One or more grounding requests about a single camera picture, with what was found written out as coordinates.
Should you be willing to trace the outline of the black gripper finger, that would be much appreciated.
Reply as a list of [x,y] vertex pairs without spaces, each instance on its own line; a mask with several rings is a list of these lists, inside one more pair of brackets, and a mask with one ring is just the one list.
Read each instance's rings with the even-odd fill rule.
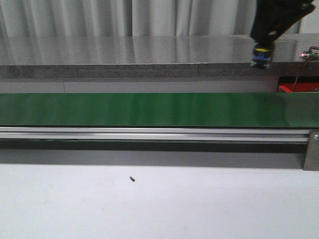
[[271,3],[292,3],[289,0],[258,0],[250,37],[261,44],[268,44],[268,23]]
[[297,21],[312,13],[312,3],[271,3],[268,23],[268,45],[273,44],[285,31]]

